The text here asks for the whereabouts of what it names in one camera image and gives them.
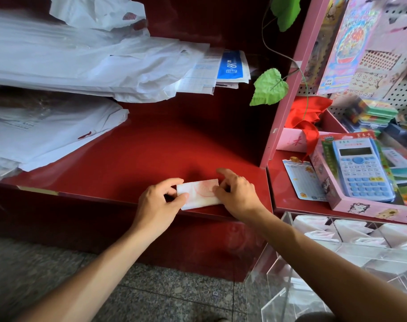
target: left hand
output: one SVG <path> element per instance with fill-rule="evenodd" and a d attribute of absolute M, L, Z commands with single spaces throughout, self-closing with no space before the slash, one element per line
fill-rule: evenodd
<path fill-rule="evenodd" d="M 188 193 L 177 196 L 173 185 L 182 184 L 182 178 L 168 178 L 156 185 L 149 186 L 140 196 L 138 209 L 132 230 L 145 230 L 151 236 L 158 238 L 171 223 L 189 198 Z M 164 195 L 174 197 L 174 201 L 166 202 Z"/>

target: artificial leaf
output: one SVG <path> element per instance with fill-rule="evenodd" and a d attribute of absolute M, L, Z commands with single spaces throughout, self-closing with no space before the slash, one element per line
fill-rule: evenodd
<path fill-rule="evenodd" d="M 271 11 L 278 18 L 278 27 L 285 32 L 300 12 L 300 0 L 272 0 Z"/>
<path fill-rule="evenodd" d="M 279 102 L 288 92 L 287 83 L 277 69 L 266 70 L 254 83 L 255 91 L 250 106 Z"/>

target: granite floor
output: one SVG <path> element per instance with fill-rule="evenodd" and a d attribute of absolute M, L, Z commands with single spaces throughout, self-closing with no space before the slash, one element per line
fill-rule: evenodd
<path fill-rule="evenodd" d="M 0 238 L 0 321 L 59 285 L 95 255 Z M 245 285 L 135 264 L 94 321 L 246 321 Z"/>

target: shelf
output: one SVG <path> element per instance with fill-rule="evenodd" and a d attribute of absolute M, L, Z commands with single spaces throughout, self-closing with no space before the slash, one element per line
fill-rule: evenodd
<path fill-rule="evenodd" d="M 305 153 L 303 152 L 276 150 L 272 160 L 269 161 L 268 170 L 275 201 L 274 211 L 304 212 L 357 219 L 357 215 L 331 210 L 328 202 L 301 200 L 297 197 L 282 161 L 284 159 L 290 159 L 292 156 L 302 159 L 304 155 Z M 365 219 L 376 222 L 386 222 L 386 220 L 383 219 L 367 216 Z"/>
<path fill-rule="evenodd" d="M 122 104 L 130 114 L 121 126 L 55 163 L 6 178 L 0 184 L 137 203 L 151 184 L 170 177 L 181 177 L 185 182 L 222 179 L 215 170 L 226 167 L 253 183 L 263 204 L 271 210 L 266 171 L 258 167 L 255 136 L 241 132 L 244 128 L 237 125 L 241 124 L 239 120 L 222 124 L 223 116 L 211 108 L 220 111 L 220 104 L 204 108 L 205 102 L 214 103 L 234 92 L 220 91 L 218 98 L 179 94 L 155 104 Z M 237 112 L 241 108 L 246 110 L 238 105 Z M 189 211 L 232 218 L 222 205 Z"/>

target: blue calculator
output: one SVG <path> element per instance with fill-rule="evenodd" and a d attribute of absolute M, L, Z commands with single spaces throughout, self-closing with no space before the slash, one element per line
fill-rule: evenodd
<path fill-rule="evenodd" d="M 345 195 L 371 201 L 394 201 L 396 195 L 373 139 L 344 139 L 332 144 Z"/>

